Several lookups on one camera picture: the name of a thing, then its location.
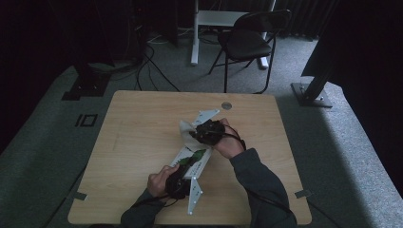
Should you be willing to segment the black stand with square base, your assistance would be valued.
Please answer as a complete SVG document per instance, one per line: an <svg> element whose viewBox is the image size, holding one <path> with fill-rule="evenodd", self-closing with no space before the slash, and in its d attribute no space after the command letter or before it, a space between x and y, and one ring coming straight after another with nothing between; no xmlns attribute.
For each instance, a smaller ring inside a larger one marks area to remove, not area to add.
<svg viewBox="0 0 403 228"><path fill-rule="evenodd" d="M111 74L98 71L89 64L75 66L78 76L63 101L79 101L82 97L103 97Z"/></svg>

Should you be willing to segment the dark curtain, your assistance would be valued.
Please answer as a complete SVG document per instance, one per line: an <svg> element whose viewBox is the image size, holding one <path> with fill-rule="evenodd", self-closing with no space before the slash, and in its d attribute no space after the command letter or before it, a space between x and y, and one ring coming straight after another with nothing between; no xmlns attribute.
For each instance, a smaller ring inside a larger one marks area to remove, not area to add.
<svg viewBox="0 0 403 228"><path fill-rule="evenodd" d="M326 28L337 4L338 0L277 0L276 10L292 12L281 35L316 39Z"/></svg>

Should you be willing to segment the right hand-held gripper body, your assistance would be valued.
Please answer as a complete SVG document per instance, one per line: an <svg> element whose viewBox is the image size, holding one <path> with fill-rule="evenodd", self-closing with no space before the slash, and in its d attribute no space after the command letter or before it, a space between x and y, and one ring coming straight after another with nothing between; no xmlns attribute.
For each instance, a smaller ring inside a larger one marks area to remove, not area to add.
<svg viewBox="0 0 403 228"><path fill-rule="evenodd" d="M198 137L202 140L199 143L214 146L221 139L225 133L225 127L220 121L213 121L212 118L218 115L220 111L218 109L201 110L192 123L194 131L198 132Z"/></svg>

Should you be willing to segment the white book with green leaf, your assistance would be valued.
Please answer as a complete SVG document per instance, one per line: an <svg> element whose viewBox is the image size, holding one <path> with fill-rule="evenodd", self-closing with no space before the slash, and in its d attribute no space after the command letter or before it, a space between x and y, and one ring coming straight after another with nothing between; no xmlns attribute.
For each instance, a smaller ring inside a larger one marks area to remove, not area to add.
<svg viewBox="0 0 403 228"><path fill-rule="evenodd" d="M207 165L212 152L213 149L209 146L197 147L195 150L184 146L177 154L175 159L170 163L170 165L175 166L177 163L184 165L190 157L197 155L198 160L187 170L183 176L185 179L191 179L192 177L197 179L201 175L204 167Z"/></svg>

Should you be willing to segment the white desk frame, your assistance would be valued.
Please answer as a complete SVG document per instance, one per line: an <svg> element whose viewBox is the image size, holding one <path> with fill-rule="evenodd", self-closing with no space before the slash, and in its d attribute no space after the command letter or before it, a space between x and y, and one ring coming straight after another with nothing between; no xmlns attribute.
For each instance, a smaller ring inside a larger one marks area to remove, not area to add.
<svg viewBox="0 0 403 228"><path fill-rule="evenodd" d="M199 62L199 28L200 26L232 27L245 11L220 11L212 9L199 9L199 0L194 0L193 13L193 46L190 64L196 66Z"/></svg>

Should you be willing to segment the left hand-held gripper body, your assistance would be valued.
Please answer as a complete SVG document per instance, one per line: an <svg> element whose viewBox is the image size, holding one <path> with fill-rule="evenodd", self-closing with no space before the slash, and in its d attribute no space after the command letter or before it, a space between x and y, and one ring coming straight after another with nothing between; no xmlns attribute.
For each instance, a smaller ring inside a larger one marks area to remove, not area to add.
<svg viewBox="0 0 403 228"><path fill-rule="evenodd" d="M165 182L165 192L174 200L188 198L187 214L192 215L203 191L196 176L186 176L189 169L189 165L181 165L170 175Z"/></svg>

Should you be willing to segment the black floor tape marking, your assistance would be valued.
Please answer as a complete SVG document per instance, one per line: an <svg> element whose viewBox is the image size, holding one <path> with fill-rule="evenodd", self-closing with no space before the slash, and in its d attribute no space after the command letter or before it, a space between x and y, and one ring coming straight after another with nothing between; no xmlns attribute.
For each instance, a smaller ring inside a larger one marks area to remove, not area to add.
<svg viewBox="0 0 403 228"><path fill-rule="evenodd" d="M97 114L80 114L75 123L76 127L92 127L98 119Z"/></svg>

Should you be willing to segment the person's left hand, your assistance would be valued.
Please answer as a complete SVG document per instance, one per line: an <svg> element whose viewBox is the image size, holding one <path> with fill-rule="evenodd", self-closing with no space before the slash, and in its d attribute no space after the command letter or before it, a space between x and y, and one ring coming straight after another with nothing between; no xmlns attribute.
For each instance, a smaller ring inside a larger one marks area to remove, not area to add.
<svg viewBox="0 0 403 228"><path fill-rule="evenodd" d="M159 173L150 174L147 181L147 190L153 197L166 195L165 183L167 179L179 169L178 165L165 165Z"/></svg>

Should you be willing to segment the black slanted stand with base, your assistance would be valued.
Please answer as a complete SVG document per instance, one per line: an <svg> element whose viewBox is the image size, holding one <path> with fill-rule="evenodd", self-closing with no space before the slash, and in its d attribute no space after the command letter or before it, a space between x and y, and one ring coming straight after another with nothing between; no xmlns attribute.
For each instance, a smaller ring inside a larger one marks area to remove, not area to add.
<svg viewBox="0 0 403 228"><path fill-rule="evenodd" d="M315 76L309 83L291 83L291 88L301 106L332 108L324 87L328 82L328 76Z"/></svg>

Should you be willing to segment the black folding chair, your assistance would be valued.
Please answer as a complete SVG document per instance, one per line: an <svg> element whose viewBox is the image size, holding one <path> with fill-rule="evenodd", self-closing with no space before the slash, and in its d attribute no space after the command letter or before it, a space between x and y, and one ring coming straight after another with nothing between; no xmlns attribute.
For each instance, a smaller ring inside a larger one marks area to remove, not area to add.
<svg viewBox="0 0 403 228"><path fill-rule="evenodd" d="M246 67L249 67L255 60L269 57L265 86L257 94L266 91L271 77L277 35L288 27L291 17L292 12L288 9L249 12L242 15L230 30L218 35L221 49L208 73L211 74L215 67L224 66L224 92L227 92L229 65L246 62Z"/></svg>

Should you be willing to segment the white cloth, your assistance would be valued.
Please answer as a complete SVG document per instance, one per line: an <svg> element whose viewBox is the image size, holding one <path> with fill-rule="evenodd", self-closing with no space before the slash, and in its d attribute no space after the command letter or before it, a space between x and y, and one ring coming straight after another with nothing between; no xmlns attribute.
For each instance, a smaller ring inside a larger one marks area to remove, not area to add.
<svg viewBox="0 0 403 228"><path fill-rule="evenodd" d="M180 127L180 134L182 137L182 141L183 141L184 145L187 148L189 148L191 151L197 151L197 150L208 148L207 145L198 142L196 139L194 139L190 135L190 132L194 131L194 128L191 123L186 122L186 121L180 121L179 127Z"/></svg>

